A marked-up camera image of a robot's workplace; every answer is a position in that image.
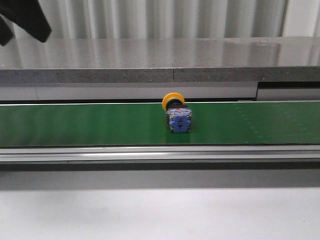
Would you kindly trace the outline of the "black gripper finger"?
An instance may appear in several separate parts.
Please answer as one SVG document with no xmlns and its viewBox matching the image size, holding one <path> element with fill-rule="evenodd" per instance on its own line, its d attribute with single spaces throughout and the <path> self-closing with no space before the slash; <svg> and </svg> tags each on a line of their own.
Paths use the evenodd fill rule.
<svg viewBox="0 0 320 240">
<path fill-rule="evenodd" d="M 41 43 L 52 32 L 38 0 L 5 0 L 4 16 Z"/>
<path fill-rule="evenodd" d="M 5 46 L 14 37 L 13 32 L 3 20 L 0 18 L 0 45 Z"/>
</svg>

